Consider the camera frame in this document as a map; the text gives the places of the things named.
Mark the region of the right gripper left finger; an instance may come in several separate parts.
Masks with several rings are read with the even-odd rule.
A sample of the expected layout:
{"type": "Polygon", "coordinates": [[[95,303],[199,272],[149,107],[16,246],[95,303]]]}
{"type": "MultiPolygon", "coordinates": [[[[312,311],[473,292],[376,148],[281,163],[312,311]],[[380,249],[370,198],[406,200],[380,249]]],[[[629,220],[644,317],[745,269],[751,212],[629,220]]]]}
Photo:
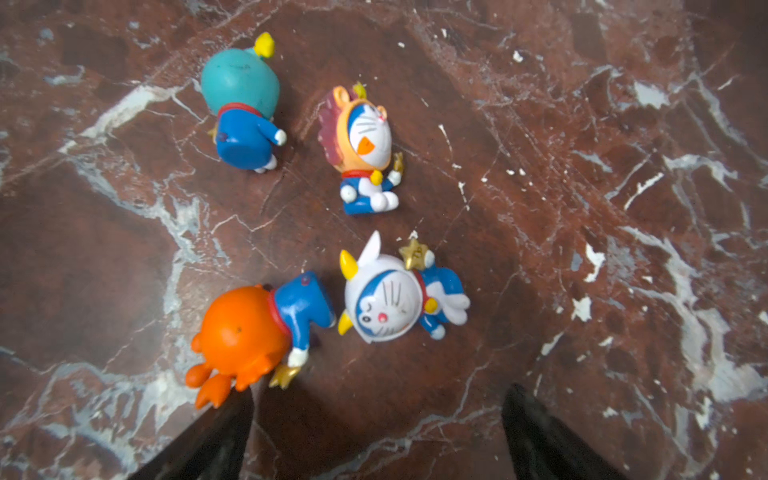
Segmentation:
{"type": "Polygon", "coordinates": [[[251,391],[207,409],[132,479],[237,479],[254,418],[251,391]]]}

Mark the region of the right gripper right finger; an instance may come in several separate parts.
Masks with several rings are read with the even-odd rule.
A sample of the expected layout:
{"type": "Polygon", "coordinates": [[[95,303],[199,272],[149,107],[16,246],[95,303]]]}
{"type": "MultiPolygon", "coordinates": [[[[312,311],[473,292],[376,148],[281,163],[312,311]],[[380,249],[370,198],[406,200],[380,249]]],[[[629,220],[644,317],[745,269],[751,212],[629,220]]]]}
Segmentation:
{"type": "Polygon", "coordinates": [[[502,424],[518,479],[624,479],[522,385],[507,390],[502,424]]]}

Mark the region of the orange hooded Doraemon figure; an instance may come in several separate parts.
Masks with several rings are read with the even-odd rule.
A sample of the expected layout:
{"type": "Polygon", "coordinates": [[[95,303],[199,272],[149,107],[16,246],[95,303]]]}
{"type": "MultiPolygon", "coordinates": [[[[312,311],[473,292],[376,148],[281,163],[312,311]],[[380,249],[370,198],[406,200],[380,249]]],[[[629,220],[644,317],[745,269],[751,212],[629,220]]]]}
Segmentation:
{"type": "Polygon", "coordinates": [[[330,296],[312,271],[277,288],[250,285],[220,295],[190,343],[202,358],[185,376],[197,391],[195,407],[218,408],[232,390],[243,392],[267,374],[271,387],[288,388],[308,362],[311,327],[335,323],[330,296]]]}

